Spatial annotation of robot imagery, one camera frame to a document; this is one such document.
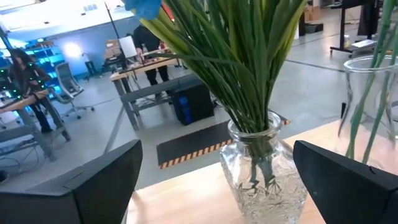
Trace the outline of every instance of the floor mat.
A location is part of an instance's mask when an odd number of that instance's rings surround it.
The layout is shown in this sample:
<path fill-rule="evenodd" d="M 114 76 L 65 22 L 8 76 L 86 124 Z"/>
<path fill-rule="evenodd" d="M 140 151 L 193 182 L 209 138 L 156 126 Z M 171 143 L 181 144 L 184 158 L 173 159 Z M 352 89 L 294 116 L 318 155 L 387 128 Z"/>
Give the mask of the floor mat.
<path fill-rule="evenodd" d="M 290 123 L 286 118 L 279 116 L 284 125 Z M 194 159 L 231 143 L 227 126 L 228 121 L 225 121 L 159 144 L 156 147 L 159 168 L 164 169 Z"/>

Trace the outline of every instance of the clear glass vase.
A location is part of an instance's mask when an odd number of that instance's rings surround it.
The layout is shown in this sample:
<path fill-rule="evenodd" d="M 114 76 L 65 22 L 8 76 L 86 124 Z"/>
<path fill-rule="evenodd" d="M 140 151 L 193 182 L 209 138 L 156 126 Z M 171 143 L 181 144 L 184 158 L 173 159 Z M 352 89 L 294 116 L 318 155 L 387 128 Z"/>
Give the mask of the clear glass vase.
<path fill-rule="evenodd" d="M 268 112 L 268 117 L 269 130 L 254 134 L 229 122 L 233 142 L 221 149 L 221 165 L 246 223 L 297 223 L 307 191 L 292 148 L 277 137 L 279 116 Z"/>
<path fill-rule="evenodd" d="M 386 56 L 379 68 L 373 57 L 347 61 L 348 102 L 338 130 L 337 153 L 379 169 L 397 173 L 391 93 L 397 65 Z"/>

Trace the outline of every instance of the blue office chair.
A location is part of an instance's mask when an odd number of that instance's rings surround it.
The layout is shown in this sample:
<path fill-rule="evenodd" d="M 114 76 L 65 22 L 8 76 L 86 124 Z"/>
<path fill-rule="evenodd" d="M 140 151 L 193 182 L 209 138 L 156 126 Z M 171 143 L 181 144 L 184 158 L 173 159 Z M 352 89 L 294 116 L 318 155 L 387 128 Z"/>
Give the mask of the blue office chair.
<path fill-rule="evenodd" d="M 75 97 L 80 95 L 80 93 L 83 93 L 84 89 L 77 83 L 77 81 L 73 77 L 69 68 L 69 63 L 65 62 L 57 65 L 55 67 L 55 72 L 57 73 L 62 93 L 58 95 L 55 94 L 55 91 L 53 91 L 53 95 L 56 97 L 58 102 L 64 105 L 69 103 L 72 105 L 72 108 L 64 113 L 62 117 L 67 117 L 70 113 L 76 113 L 77 119 L 80 119 L 81 116 L 79 115 L 79 110 L 87 110 L 87 108 L 90 108 L 92 111 L 95 110 L 93 106 L 76 106 L 73 103 Z"/>

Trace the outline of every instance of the concrete floor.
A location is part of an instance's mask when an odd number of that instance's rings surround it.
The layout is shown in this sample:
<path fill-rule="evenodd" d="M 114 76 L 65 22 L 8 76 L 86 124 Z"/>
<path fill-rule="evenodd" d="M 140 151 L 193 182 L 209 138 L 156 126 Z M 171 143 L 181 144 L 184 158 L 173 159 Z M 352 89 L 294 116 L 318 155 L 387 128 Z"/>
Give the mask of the concrete floor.
<path fill-rule="evenodd" d="M 329 46 L 338 44 L 339 15 L 327 13 L 330 15 L 324 20 L 324 32 L 306 35 L 294 42 L 287 57 L 288 61 L 284 63 L 275 84 L 271 109 L 292 121 L 290 125 L 283 127 L 280 134 L 282 138 L 339 119 L 341 102 L 346 99 L 345 81 L 341 69 L 343 63 L 348 60 L 348 54 L 334 52 L 333 56 L 330 56 Z M 356 26 L 347 27 L 352 37 L 355 36 L 355 28 Z M 181 68 L 170 68 L 170 73 L 173 77 L 178 77 L 183 75 L 184 71 Z M 142 87 L 149 85 L 144 74 L 139 74 L 139 83 Z M 121 108 L 121 102 L 107 76 L 102 79 L 92 79 L 82 85 L 86 91 L 76 98 L 76 103 L 100 104 L 95 106 L 95 112 L 83 112 L 81 120 L 77 120 L 73 115 L 65 119 L 72 141 L 54 139 L 53 148 L 58 160 L 55 162 L 45 160 L 41 149 L 37 148 L 38 156 L 35 151 L 29 154 L 22 163 L 22 169 L 35 167 L 37 158 L 39 158 L 38 167 L 30 172 L 13 176 L 0 185 L 0 190 L 24 190 L 102 155 Z M 56 104 L 56 107 L 61 113 L 67 109 L 65 105 Z M 182 126 L 177 121 L 171 106 L 156 106 L 141 111 L 140 131 L 134 131 L 125 116 L 114 147 L 132 139 L 141 139 L 144 161 L 137 183 L 137 189 L 140 189 L 218 162 L 218 152 L 212 152 L 160 170 L 157 165 L 156 145 L 226 120 L 228 115 L 222 108 L 217 108 L 214 117 Z M 28 152 L 29 150 L 26 150 L 7 158 L 21 161 Z M 14 164 L 13 160 L 0 159 L 0 167 Z M 8 169 L 13 173 L 18 171 L 15 166 Z"/>

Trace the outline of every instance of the workbench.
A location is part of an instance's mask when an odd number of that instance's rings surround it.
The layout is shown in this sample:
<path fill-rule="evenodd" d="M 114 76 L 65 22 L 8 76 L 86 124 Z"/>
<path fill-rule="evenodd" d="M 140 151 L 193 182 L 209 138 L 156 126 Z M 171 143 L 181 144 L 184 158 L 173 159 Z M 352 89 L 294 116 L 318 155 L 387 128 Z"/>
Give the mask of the workbench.
<path fill-rule="evenodd" d="M 304 140 L 333 149 L 339 121 L 292 136 L 293 146 Z M 198 169 L 133 193 L 127 209 L 128 224 L 136 223 L 244 223 L 220 163 Z M 308 196 L 300 219 L 303 224 L 322 224 Z"/>
<path fill-rule="evenodd" d="M 52 106 L 52 104 L 48 98 L 49 92 L 47 90 L 43 90 L 43 91 L 39 91 L 35 94 L 37 95 L 38 99 L 42 100 L 43 105 L 45 106 L 47 111 L 50 113 L 55 125 L 57 126 L 56 130 L 54 130 L 51 133 L 51 138 L 52 139 L 56 138 L 58 135 L 62 134 L 63 137 L 67 141 L 69 141 L 70 135 L 69 135 L 67 129 L 65 128 L 65 126 L 63 125 L 60 115 L 58 114 L 57 110 Z M 16 111 L 23 121 L 23 126 L 19 126 L 18 128 L 14 128 L 14 129 L 7 129 L 7 130 L 1 131 L 0 132 L 0 142 L 9 141 L 11 139 L 23 137 L 23 136 L 26 136 L 29 134 L 33 135 L 33 137 L 34 137 L 34 142 L 32 144 L 27 144 L 25 146 L 13 149 L 11 151 L 2 152 L 2 153 L 0 153 L 0 156 L 39 145 L 42 148 L 42 150 L 44 151 L 45 155 L 51 161 L 54 161 L 57 159 L 52 153 L 51 143 L 45 138 L 45 136 L 37 128 L 37 126 L 34 123 L 34 120 L 32 119 L 32 117 L 30 117 L 30 115 L 28 114 L 28 112 L 25 109 L 27 106 L 29 106 L 35 102 L 36 102 L 36 98 L 35 98 L 35 96 L 32 95 L 32 96 L 22 99 L 21 101 L 15 102 L 3 109 L 0 109 L 0 114 L 9 112 L 9 111 Z"/>
<path fill-rule="evenodd" d="M 145 63 L 145 65 L 132 65 L 124 72 L 117 72 L 111 75 L 110 79 L 114 83 L 116 90 L 118 91 L 120 100 L 123 104 L 123 108 L 126 111 L 126 114 L 134 130 L 139 130 L 137 119 L 135 116 L 140 115 L 140 110 L 144 110 L 163 103 L 168 103 L 170 101 L 170 98 L 151 100 L 144 105 L 138 105 L 136 103 L 136 100 L 138 100 L 139 98 L 146 98 L 147 96 L 151 96 L 156 93 L 162 93 L 163 91 L 167 90 L 190 88 L 202 84 L 202 82 L 194 74 L 191 74 L 184 77 L 175 78 L 173 80 L 169 80 L 167 82 L 163 82 L 154 86 L 141 88 L 135 91 L 131 90 L 128 79 L 131 77 L 135 77 L 137 73 L 176 63 L 178 62 L 175 58 L 158 58 L 157 60 Z"/>

